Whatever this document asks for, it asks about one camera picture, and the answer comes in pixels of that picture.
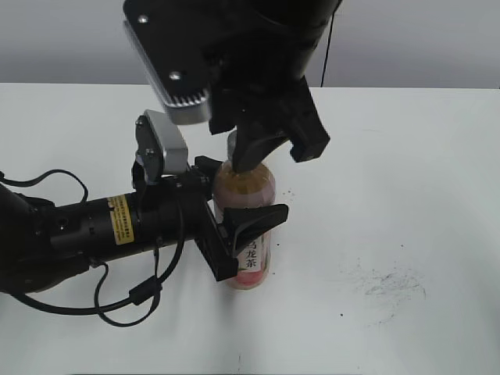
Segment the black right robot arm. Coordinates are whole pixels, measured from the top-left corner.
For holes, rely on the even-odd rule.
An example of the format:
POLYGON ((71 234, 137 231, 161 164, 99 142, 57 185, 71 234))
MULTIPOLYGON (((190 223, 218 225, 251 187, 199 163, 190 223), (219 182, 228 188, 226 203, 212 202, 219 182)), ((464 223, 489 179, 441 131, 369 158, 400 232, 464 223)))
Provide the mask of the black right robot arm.
POLYGON ((212 134, 237 131, 233 168, 257 167, 291 142, 297 163, 319 158, 330 142, 305 69, 338 1, 239 1, 237 28, 225 37, 212 82, 212 134))

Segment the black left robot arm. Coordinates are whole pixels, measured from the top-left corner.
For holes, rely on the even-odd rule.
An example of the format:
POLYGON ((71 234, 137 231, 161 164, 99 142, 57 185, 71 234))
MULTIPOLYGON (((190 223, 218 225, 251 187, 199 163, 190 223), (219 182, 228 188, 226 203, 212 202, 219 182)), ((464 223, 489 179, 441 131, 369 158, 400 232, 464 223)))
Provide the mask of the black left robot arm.
POLYGON ((284 223, 288 207, 227 209, 217 221, 209 207, 219 163, 200 156, 186 172, 147 184, 132 169, 131 193, 57 206, 20 194, 24 182, 1 181, 1 289, 32 293, 108 262, 157 247, 194 241, 218 281, 238 272, 251 241, 284 223))

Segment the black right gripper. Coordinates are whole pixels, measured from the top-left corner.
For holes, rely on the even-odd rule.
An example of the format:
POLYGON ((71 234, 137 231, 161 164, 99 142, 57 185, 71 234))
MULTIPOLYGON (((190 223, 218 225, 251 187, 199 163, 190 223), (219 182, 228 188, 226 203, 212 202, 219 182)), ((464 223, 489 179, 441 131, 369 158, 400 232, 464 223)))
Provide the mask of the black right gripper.
POLYGON ((212 134, 236 127, 237 173, 254 170, 283 143, 297 163, 318 159, 330 141, 303 75, 302 56, 285 52, 239 56, 211 87, 212 134))

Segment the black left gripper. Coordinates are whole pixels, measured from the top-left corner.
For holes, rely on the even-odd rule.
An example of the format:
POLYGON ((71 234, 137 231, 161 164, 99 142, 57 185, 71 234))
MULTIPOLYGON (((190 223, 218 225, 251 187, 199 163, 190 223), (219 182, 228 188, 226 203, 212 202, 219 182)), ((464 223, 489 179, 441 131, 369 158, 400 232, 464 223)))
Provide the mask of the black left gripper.
POLYGON ((154 245, 193 240, 217 281, 235 277, 238 272, 235 258, 251 242, 285 223, 289 213, 285 204, 225 208, 222 226, 227 232, 226 239, 208 205, 222 165, 222 161, 196 156, 194 166, 176 182, 134 193, 135 240, 154 245))

